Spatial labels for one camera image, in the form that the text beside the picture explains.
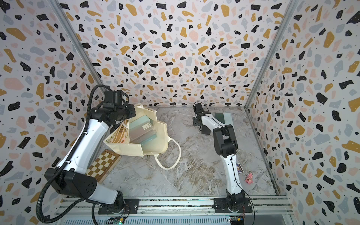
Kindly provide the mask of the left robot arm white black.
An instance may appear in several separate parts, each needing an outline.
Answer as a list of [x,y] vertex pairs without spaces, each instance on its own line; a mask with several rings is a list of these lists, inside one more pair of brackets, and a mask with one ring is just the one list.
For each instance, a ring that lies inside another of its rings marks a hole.
[[87,112],[85,126],[66,157],[45,172],[47,183],[41,192],[44,197],[49,187],[62,195],[79,197],[90,203],[100,204],[110,213],[119,213],[125,207],[122,192],[109,189],[86,174],[95,157],[96,149],[112,125],[135,117],[134,105],[116,106],[105,103]]

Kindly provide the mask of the black pencil case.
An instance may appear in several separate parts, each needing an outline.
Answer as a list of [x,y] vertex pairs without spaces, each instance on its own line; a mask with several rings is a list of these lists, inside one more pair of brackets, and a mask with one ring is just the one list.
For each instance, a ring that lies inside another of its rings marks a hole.
[[210,135],[212,131],[207,126],[201,125],[201,132],[202,135]]

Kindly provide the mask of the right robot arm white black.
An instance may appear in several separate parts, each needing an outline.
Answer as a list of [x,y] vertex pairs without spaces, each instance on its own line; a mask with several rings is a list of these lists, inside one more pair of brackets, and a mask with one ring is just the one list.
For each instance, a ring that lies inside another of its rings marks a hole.
[[224,165],[226,174],[226,198],[225,203],[218,203],[220,210],[238,212],[248,206],[246,192],[240,182],[237,170],[238,143],[230,113],[225,112],[220,120],[213,116],[209,110],[203,109],[201,103],[193,105],[193,125],[200,127],[203,135],[213,135],[214,149]]

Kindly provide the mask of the dark green book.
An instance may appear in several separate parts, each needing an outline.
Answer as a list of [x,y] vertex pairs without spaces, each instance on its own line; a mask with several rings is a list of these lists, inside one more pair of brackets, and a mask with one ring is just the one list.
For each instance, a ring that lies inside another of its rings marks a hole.
[[217,127],[224,127],[225,126],[225,117],[223,113],[215,113],[214,118],[217,120]]

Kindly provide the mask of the light mint pencil case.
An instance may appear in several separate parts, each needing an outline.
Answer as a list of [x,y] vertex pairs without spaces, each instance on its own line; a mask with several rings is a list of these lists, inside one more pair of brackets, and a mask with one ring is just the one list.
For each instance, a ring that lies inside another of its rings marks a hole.
[[224,115],[225,124],[234,126],[231,113],[224,112],[223,115]]

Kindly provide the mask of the cream floral canvas bag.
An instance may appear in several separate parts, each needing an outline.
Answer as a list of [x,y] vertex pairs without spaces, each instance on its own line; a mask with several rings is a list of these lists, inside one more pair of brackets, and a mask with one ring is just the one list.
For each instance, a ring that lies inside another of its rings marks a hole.
[[[124,156],[152,155],[162,169],[174,169],[180,162],[182,149],[177,141],[168,136],[167,124],[157,119],[156,110],[146,108],[141,104],[135,105],[135,112],[135,117],[123,121],[103,143],[115,153]],[[174,165],[164,167],[158,157],[167,151],[170,141],[178,146],[179,155]]]

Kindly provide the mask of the teal translucent pencil case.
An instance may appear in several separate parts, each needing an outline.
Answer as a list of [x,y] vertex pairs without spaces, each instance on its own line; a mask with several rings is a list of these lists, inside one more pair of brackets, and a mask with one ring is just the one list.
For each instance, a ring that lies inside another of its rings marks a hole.
[[157,134],[147,133],[147,134],[139,137],[138,142],[140,145],[145,145],[145,144],[148,144],[149,142],[153,141],[156,138],[157,138]]

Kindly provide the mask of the translucent grey pencil case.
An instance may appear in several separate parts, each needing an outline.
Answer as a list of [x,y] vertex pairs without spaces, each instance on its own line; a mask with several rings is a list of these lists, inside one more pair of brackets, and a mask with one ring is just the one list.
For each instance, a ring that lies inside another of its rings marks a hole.
[[129,131],[130,143],[139,144],[139,142],[138,142],[139,137],[141,137],[142,135],[145,135],[147,133],[157,134],[157,131],[154,129],[154,127],[148,126],[148,125],[138,126],[135,129],[131,129]]

